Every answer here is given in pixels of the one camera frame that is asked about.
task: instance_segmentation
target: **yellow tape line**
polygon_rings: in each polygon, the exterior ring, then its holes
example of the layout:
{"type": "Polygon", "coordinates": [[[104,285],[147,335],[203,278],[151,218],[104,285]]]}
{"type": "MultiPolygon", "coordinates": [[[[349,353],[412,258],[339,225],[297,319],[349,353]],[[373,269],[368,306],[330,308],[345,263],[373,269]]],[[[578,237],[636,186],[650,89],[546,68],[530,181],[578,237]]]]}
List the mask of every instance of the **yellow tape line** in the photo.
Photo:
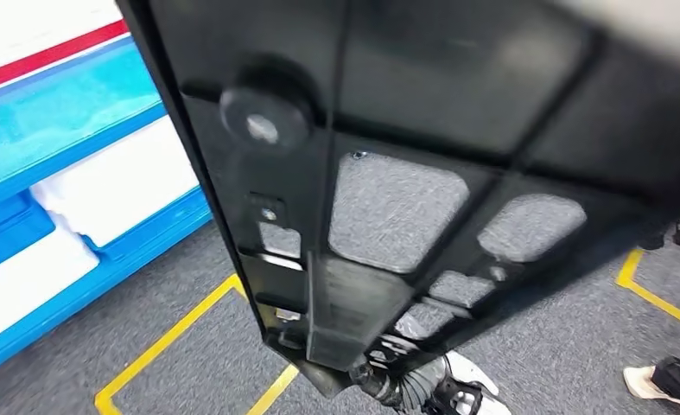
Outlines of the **yellow tape line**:
{"type": "Polygon", "coordinates": [[[273,385],[269,387],[269,390],[264,393],[258,402],[248,411],[246,415],[264,415],[271,404],[278,398],[278,395],[283,393],[286,387],[291,383],[292,380],[299,374],[299,370],[294,367],[294,365],[289,365],[286,367],[281,375],[273,382],[273,385]]]}
{"type": "Polygon", "coordinates": [[[622,266],[622,270],[617,276],[617,284],[632,290],[632,292],[642,297],[648,303],[658,307],[680,321],[680,309],[678,307],[649,292],[642,285],[637,284],[634,281],[635,272],[637,271],[639,261],[642,259],[642,255],[643,252],[640,249],[635,249],[627,255],[625,264],[622,266]]]}
{"type": "MultiPolygon", "coordinates": [[[[210,310],[230,290],[236,290],[245,297],[245,290],[236,274],[232,274],[215,291],[211,292],[196,307],[187,313],[174,327],[157,340],[149,349],[133,361],[123,372],[119,373],[114,380],[106,385],[103,390],[95,395],[95,407],[101,415],[122,415],[118,408],[113,405],[113,395],[129,383],[139,372],[147,367],[161,352],[182,335],[194,322],[210,310]]],[[[296,377],[297,370],[289,365],[281,376],[269,387],[264,396],[248,412],[250,415],[263,414],[286,386],[296,377]]]]}

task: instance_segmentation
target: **blue plastic bin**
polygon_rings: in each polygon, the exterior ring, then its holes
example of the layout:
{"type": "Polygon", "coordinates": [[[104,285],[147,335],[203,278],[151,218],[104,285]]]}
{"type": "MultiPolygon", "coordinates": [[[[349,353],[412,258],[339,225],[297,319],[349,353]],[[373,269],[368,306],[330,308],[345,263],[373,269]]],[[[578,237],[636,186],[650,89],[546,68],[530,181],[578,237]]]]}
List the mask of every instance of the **blue plastic bin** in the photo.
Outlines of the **blue plastic bin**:
{"type": "Polygon", "coordinates": [[[28,190],[0,201],[0,264],[54,230],[28,190]]]}
{"type": "Polygon", "coordinates": [[[166,115],[131,38],[0,88],[0,201],[166,115]]]}
{"type": "Polygon", "coordinates": [[[83,239],[101,260],[119,261],[133,255],[133,252],[143,249],[143,243],[153,237],[151,233],[154,232],[154,229],[162,229],[164,233],[172,233],[184,226],[185,222],[202,221],[204,223],[207,219],[203,218],[208,217],[207,199],[198,186],[105,246],[96,246],[87,236],[83,236],[83,239]]]}

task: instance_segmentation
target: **black plastic frame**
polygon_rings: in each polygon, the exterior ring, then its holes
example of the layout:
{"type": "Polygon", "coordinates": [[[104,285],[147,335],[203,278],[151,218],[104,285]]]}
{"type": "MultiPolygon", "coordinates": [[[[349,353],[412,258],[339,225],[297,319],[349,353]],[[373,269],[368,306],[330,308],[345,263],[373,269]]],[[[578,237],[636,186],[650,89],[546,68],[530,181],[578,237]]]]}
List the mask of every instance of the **black plastic frame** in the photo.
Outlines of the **black plastic frame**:
{"type": "MultiPolygon", "coordinates": [[[[366,13],[365,5],[358,6],[350,0],[284,3],[282,7],[291,9],[292,13],[312,10],[307,13],[308,17],[302,16],[306,21],[297,17],[297,25],[309,24],[313,18],[318,24],[325,22],[322,19],[330,19],[332,28],[327,31],[331,34],[327,36],[332,38],[330,43],[334,49],[331,54],[327,53],[332,57],[327,58],[326,79],[321,76],[312,79],[311,74],[307,75],[305,85],[314,101],[310,103],[314,114],[312,137],[288,155],[277,155],[236,143],[220,124],[219,97],[224,89],[232,86],[235,77],[179,79],[175,72],[179,62],[170,60],[165,34],[153,9],[155,4],[167,9],[171,6],[158,0],[118,0],[117,3],[207,195],[264,341],[296,364],[327,396],[350,384],[346,371],[360,355],[384,348],[380,345],[381,336],[403,337],[393,328],[394,323],[414,303],[442,306],[452,310],[456,318],[425,340],[403,338],[401,343],[408,345],[403,353],[395,353],[388,361],[375,361],[392,374],[404,374],[461,345],[565,288],[631,248],[638,239],[680,217],[680,96],[653,91],[647,96],[653,97],[651,118],[643,118],[645,110],[627,116],[622,115],[626,114],[624,109],[642,102],[639,96],[642,92],[637,87],[616,85],[617,82],[621,85],[618,77],[625,71],[624,67],[634,86],[647,89],[652,88],[651,82],[661,82],[668,86],[663,90],[680,91],[680,67],[622,44],[604,31],[557,10],[549,11],[548,6],[530,3],[532,8],[546,8],[541,16],[550,18],[556,25],[561,21],[561,25],[573,28],[566,30],[581,37],[581,52],[570,63],[570,69],[557,74],[561,81],[525,128],[518,131],[513,145],[495,150],[486,147],[484,140],[474,141],[473,137],[458,143],[428,132],[361,119],[346,111],[341,97],[347,76],[346,57],[363,42],[361,37],[352,36],[363,30],[355,27],[354,22],[362,20],[358,13],[366,13]],[[600,106],[607,105],[611,106],[609,110],[600,111],[600,106]],[[597,128],[597,135],[590,138],[587,151],[583,151],[586,156],[571,156],[569,149],[581,141],[573,142],[569,134],[586,131],[592,123],[602,126],[597,128]],[[607,125],[616,128],[608,130],[607,125]],[[327,243],[339,161],[356,150],[454,171],[469,187],[470,196],[462,209],[410,273],[394,274],[353,263],[336,255],[327,243]],[[653,151],[658,153],[657,166],[651,162],[653,151]],[[619,161],[615,160],[618,156],[622,157],[619,161]],[[626,175],[618,173],[621,166],[612,165],[618,162],[630,167],[626,175]],[[477,242],[479,232],[509,200],[531,193],[576,201],[585,210],[587,221],[530,263],[509,263],[484,252],[477,242]],[[298,264],[299,269],[263,260],[266,252],[261,249],[256,223],[263,220],[258,214],[260,208],[268,205],[279,213],[278,223],[294,228],[302,236],[301,257],[288,259],[298,264]],[[328,273],[334,272],[330,269],[333,266],[335,270],[351,272],[362,281],[370,281],[367,284],[387,283],[392,287],[387,291],[394,292],[379,300],[383,307],[367,305],[366,310],[358,310],[362,324],[354,332],[349,326],[343,326],[344,317],[330,310],[343,301],[336,293],[328,292],[331,278],[328,273]],[[508,278],[495,281],[496,289],[472,307],[429,298],[429,287],[444,271],[494,281],[495,277],[490,275],[492,266],[505,269],[508,278]],[[304,317],[298,322],[280,321],[275,315],[276,307],[302,313],[304,317]]],[[[223,12],[243,7],[239,2],[213,1],[216,10],[222,3],[226,6],[223,12]]],[[[245,7],[263,5],[267,10],[278,7],[263,0],[245,3],[250,3],[245,7]]],[[[388,8],[417,7],[419,13],[442,9],[447,4],[401,3],[405,5],[378,2],[388,8]]],[[[503,0],[491,3],[499,3],[500,10],[509,7],[514,11],[514,7],[522,7],[511,6],[503,0]]],[[[203,9],[212,7],[200,0],[184,4],[203,9]]],[[[167,14],[160,13],[160,18],[165,19],[167,14]]],[[[200,13],[209,16],[217,11],[200,10],[200,13]]],[[[260,9],[251,13],[255,13],[256,18],[261,16],[260,9]]],[[[271,13],[267,11],[265,16],[276,16],[278,21],[285,17],[280,11],[271,9],[271,13]]],[[[181,18],[185,16],[197,16],[197,13],[187,13],[181,18]]],[[[177,39],[177,35],[171,33],[170,40],[186,49],[194,48],[195,54],[210,50],[186,42],[193,30],[190,23],[180,22],[184,30],[180,36],[184,37],[177,39]]],[[[383,33],[384,21],[379,26],[378,32],[383,33]]],[[[221,46],[235,48],[227,44],[214,46],[215,54],[221,46]]],[[[259,54],[286,59],[298,67],[298,72],[302,72],[307,63],[275,50],[260,50],[259,54]]],[[[251,51],[241,51],[240,56],[244,55],[250,57],[251,51]]],[[[237,73],[245,63],[230,61],[226,65],[233,65],[231,70],[237,73]]],[[[307,65],[320,66],[316,62],[307,65]]],[[[363,289],[351,284],[346,288],[363,289]]],[[[362,309],[364,305],[360,303],[358,307],[362,309]]]]}

